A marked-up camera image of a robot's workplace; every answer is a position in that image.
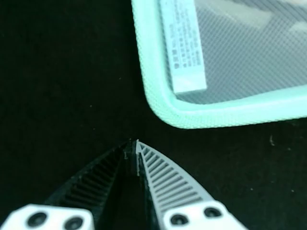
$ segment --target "dark table surface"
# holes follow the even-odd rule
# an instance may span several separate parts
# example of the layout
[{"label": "dark table surface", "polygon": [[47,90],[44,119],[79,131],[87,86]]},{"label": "dark table surface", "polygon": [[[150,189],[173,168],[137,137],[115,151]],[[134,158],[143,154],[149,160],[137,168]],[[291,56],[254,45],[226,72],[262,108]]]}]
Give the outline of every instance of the dark table surface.
[{"label": "dark table surface", "polygon": [[[129,0],[0,0],[0,222],[128,138],[173,159],[251,230],[307,228],[306,119],[171,127],[144,97]],[[119,218],[137,226],[131,212]]]}]

